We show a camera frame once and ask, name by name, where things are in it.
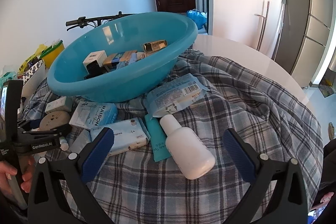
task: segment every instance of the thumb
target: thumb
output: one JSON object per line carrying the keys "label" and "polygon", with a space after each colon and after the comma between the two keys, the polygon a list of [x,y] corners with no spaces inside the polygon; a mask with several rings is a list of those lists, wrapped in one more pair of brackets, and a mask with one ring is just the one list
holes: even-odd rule
{"label": "thumb", "polygon": [[17,169],[6,161],[0,161],[0,173],[8,173],[15,176],[17,174]]}

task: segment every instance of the barcode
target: barcode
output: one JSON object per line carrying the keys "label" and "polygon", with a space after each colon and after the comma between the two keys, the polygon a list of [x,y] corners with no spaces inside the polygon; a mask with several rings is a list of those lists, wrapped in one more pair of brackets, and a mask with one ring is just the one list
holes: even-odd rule
{"label": "barcode", "polygon": [[191,85],[191,86],[189,86],[189,87],[187,87],[187,88],[184,89],[184,94],[189,94],[189,93],[194,92],[196,90],[199,90],[198,85],[196,85],[196,84],[195,85]]}

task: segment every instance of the blue plastic basin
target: blue plastic basin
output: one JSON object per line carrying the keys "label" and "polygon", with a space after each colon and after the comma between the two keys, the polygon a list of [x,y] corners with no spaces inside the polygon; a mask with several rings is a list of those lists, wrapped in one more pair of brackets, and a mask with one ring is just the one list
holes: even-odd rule
{"label": "blue plastic basin", "polygon": [[[179,14],[152,12],[113,20],[72,42],[53,62],[48,85],[60,96],[83,96],[94,102],[122,102],[151,90],[170,72],[177,57],[192,45],[196,24]],[[107,55],[137,50],[143,44],[165,39],[168,46],[122,69],[84,80],[84,59],[91,52]]]}

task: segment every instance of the teal tube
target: teal tube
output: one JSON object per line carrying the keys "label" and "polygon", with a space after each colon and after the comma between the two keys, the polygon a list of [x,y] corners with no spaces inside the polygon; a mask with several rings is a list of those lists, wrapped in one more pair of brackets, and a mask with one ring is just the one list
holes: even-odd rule
{"label": "teal tube", "polygon": [[166,148],[167,135],[162,130],[157,118],[152,118],[149,114],[145,116],[146,126],[149,134],[151,135],[151,146],[153,150],[154,161],[168,159],[171,157],[168,149]]}

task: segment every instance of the green rim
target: green rim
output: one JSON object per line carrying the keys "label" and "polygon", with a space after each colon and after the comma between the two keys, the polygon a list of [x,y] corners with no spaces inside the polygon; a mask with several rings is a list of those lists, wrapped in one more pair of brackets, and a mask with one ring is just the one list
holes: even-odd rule
{"label": "green rim", "polygon": [[53,50],[55,50],[56,48],[58,48],[62,44],[63,44],[63,40],[60,40],[54,47],[50,46],[49,48],[47,48],[46,50],[44,50],[42,52],[40,58],[45,57],[47,54],[51,53]]}

